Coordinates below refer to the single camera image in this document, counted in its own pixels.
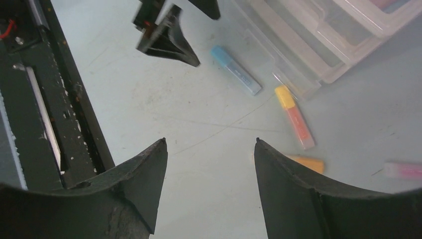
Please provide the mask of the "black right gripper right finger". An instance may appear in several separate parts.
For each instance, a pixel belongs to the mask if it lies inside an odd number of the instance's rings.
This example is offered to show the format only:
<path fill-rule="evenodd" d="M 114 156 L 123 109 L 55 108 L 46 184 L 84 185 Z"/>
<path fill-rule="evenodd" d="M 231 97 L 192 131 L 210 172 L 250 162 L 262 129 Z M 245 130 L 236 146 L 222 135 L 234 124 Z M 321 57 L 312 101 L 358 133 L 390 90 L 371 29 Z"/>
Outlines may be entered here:
<path fill-rule="evenodd" d="M 256 140 L 254 162 L 270 239 L 419 239 L 422 191 L 387 194 L 319 174 Z"/>

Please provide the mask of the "yellow pink highlighter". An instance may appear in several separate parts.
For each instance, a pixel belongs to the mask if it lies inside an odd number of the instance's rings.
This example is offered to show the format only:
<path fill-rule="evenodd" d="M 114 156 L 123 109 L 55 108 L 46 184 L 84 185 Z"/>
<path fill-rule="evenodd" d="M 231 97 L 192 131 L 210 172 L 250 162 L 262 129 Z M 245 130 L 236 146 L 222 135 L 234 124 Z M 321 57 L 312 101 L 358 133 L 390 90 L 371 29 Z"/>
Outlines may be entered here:
<path fill-rule="evenodd" d="M 288 87 L 286 87 L 285 85 L 278 86 L 275 89 L 275 94 L 281 107 L 287 113 L 288 119 L 292 124 L 293 131 L 302 148 L 310 149 L 314 147 L 314 138 Z"/>

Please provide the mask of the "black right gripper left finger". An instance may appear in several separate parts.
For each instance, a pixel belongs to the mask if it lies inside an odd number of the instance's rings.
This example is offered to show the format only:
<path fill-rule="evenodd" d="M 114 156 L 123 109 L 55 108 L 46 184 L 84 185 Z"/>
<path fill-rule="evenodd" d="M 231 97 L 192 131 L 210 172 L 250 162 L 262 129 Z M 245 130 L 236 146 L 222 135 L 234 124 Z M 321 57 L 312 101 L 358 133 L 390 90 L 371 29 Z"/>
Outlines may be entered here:
<path fill-rule="evenodd" d="M 3 239 L 147 239 L 155 233 L 166 139 L 71 189 L 0 186 Z"/>

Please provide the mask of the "white plastic drawer organizer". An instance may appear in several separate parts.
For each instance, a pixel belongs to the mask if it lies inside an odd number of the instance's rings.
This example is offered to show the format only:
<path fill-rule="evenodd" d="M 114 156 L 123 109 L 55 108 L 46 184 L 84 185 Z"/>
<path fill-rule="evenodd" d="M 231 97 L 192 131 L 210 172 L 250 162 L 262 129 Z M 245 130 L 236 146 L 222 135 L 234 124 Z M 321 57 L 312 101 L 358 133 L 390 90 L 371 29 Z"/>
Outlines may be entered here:
<path fill-rule="evenodd" d="M 297 97 L 331 84 L 421 15 L 419 0 L 229 0 L 224 12 Z"/>

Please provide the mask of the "light blue highlighter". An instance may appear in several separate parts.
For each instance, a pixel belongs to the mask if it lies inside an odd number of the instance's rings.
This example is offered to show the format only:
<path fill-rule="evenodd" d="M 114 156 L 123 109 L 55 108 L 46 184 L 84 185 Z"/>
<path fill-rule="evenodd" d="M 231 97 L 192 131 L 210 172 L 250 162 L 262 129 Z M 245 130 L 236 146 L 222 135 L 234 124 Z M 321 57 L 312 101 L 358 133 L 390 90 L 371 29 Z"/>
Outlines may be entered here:
<path fill-rule="evenodd" d="M 232 56 L 221 46 L 216 45 L 211 49 L 211 55 L 227 69 L 251 95 L 256 95 L 262 90 L 262 86 L 232 58 Z"/>

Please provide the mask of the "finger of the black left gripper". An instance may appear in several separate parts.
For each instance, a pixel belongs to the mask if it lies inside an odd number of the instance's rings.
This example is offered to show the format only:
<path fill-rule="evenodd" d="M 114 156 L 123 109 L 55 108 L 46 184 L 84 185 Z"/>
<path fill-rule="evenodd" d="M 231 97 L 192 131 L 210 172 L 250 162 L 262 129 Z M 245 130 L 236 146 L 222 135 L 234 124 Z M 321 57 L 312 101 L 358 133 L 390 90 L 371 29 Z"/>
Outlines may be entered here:
<path fill-rule="evenodd" d="M 212 20 L 218 20 L 221 17 L 217 0 L 189 0 L 191 4 L 202 11 Z"/>
<path fill-rule="evenodd" d="M 136 47 L 141 53 L 171 60 L 178 60 L 198 67 L 200 61 L 183 35 L 180 26 L 182 9 L 172 4 L 159 24 L 144 29 Z"/>

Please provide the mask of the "pale yellow highlighter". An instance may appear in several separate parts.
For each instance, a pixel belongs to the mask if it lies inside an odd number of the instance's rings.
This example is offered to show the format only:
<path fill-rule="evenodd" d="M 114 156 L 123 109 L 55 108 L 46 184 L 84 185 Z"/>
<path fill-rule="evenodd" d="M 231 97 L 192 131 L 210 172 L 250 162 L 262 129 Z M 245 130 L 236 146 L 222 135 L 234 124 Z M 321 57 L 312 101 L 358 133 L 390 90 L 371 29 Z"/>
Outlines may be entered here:
<path fill-rule="evenodd" d="M 297 156 L 297 155 L 287 155 L 287 157 L 319 174 L 323 174 L 325 172 L 325 163 L 321 159 L 303 157 L 303 156 Z"/>

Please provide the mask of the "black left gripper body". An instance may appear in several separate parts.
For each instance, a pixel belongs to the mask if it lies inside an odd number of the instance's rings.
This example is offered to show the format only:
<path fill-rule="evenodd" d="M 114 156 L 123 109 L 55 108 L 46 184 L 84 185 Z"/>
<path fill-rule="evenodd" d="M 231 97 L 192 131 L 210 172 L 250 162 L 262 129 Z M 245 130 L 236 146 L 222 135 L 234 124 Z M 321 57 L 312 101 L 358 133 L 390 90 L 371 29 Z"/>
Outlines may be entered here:
<path fill-rule="evenodd" d="M 140 6 L 132 21 L 135 28 L 143 31 L 154 24 L 164 3 L 165 0 L 140 0 Z"/>

